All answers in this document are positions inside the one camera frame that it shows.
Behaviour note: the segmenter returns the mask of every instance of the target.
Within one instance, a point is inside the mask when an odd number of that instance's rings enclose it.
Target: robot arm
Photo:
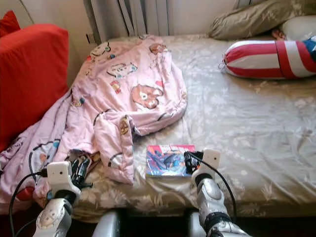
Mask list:
[[[65,237],[71,225],[72,206],[81,194],[89,159],[78,167],[78,160],[53,162],[47,166],[47,178],[54,198],[36,220],[34,237]]]
[[[220,153],[204,150],[202,160],[218,168]],[[207,237],[243,237],[249,236],[234,224],[224,206],[224,194],[214,181],[214,171],[203,163],[192,174],[192,181],[197,186],[197,204],[199,223]]]

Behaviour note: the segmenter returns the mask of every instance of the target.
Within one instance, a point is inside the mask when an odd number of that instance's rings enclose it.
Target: red sofa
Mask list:
[[[0,151],[68,90],[68,33],[36,24],[0,38]]]

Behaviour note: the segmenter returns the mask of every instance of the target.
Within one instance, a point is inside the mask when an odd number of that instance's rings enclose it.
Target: red and white striped pillow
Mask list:
[[[301,41],[236,42],[223,61],[226,72],[237,77],[297,79],[316,75],[316,62]]]

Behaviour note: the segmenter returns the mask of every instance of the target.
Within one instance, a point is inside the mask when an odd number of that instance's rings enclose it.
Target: wall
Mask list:
[[[174,35],[203,34],[214,18],[233,9],[237,0],[168,0]]]
[[[26,10],[18,0],[0,0],[0,18],[9,10],[14,11],[21,28],[32,24]]]
[[[85,34],[91,33],[81,0],[23,0],[35,23],[52,23],[68,30],[69,66],[67,84],[71,85],[95,44],[88,44]]]

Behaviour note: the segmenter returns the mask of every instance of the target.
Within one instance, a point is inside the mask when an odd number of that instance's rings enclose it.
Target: book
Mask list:
[[[183,153],[194,150],[194,145],[147,146],[146,175],[151,177],[191,176],[186,172]]]

